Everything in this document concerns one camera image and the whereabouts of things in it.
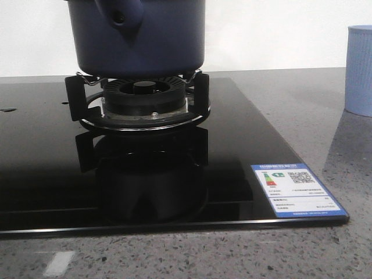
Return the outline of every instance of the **gas burner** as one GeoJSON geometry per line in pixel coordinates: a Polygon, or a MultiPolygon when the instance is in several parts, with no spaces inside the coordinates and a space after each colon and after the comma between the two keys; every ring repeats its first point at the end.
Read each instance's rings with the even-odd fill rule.
{"type": "Polygon", "coordinates": [[[71,118],[89,130],[152,131],[197,125],[209,115],[209,76],[191,82],[179,77],[100,81],[91,76],[65,79],[71,118]],[[84,84],[100,83],[103,92],[85,96],[84,84]]]}

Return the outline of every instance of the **granite countertop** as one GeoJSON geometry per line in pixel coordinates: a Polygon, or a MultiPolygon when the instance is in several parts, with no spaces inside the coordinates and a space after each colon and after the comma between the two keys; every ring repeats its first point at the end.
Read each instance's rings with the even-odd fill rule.
{"type": "Polygon", "coordinates": [[[372,118],[344,112],[345,69],[210,75],[230,77],[258,107],[349,212],[347,225],[3,240],[0,277],[371,278],[372,118]]]}

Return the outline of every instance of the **energy efficiency label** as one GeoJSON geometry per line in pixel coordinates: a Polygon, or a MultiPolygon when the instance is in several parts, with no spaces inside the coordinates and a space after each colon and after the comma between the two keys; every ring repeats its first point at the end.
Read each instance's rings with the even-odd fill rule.
{"type": "Polygon", "coordinates": [[[277,217],[347,215],[303,163],[254,164],[252,169],[277,217]]]}

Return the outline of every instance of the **glass surface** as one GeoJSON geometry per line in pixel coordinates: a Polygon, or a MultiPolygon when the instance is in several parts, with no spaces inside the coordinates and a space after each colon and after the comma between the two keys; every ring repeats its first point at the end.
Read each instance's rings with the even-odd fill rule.
{"type": "Polygon", "coordinates": [[[276,218],[251,165],[301,163],[227,78],[198,127],[102,135],[72,122],[60,83],[0,84],[0,233],[138,233],[342,224],[276,218]]]}

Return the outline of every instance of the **light blue container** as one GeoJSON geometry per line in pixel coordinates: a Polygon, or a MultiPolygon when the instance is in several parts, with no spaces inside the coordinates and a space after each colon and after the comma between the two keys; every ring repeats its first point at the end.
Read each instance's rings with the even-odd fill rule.
{"type": "Polygon", "coordinates": [[[345,109],[372,117],[372,25],[349,27],[345,109]]]}

